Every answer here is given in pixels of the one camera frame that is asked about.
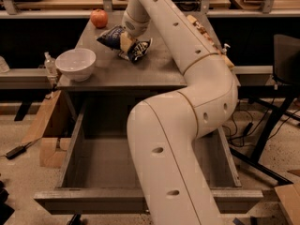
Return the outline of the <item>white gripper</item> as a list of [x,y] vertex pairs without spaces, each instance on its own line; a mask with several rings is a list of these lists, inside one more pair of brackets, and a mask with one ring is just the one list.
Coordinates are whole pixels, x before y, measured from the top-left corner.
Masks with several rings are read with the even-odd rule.
[[120,48],[127,53],[135,44],[136,38],[143,35],[150,23],[150,17],[139,0],[128,0],[122,19],[126,30],[120,36]]

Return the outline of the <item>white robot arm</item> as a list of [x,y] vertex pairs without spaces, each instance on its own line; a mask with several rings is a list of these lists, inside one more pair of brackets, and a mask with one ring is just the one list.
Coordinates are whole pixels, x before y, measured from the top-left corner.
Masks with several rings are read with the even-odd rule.
[[193,144],[220,128],[237,103],[237,83],[209,41],[172,0],[129,0],[123,23],[135,37],[151,19],[186,87],[138,103],[127,140],[154,225],[223,225]]

